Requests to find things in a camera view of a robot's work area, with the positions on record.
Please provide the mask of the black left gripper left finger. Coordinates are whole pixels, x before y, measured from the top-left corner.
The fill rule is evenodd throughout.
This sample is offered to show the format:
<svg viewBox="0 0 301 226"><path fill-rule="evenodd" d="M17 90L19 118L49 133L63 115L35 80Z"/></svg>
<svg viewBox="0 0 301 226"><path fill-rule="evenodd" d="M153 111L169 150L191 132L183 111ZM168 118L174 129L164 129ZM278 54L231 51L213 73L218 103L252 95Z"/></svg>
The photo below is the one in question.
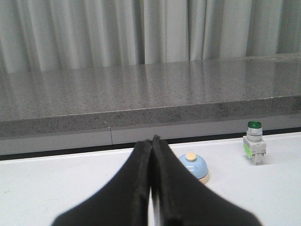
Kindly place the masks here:
<svg viewBox="0 0 301 226"><path fill-rule="evenodd" d="M59 215L54 226L146 226L151 142L135 144L127 161L97 193Z"/></svg>

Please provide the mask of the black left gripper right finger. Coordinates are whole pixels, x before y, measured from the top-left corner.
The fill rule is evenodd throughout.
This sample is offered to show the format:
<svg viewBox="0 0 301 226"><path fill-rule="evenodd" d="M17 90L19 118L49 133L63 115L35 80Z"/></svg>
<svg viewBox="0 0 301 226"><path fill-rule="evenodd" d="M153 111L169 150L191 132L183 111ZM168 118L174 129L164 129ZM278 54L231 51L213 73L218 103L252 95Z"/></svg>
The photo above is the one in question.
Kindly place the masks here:
<svg viewBox="0 0 301 226"><path fill-rule="evenodd" d="M259 226L257 217L199 182L168 143L152 141L152 195L160 226Z"/></svg>

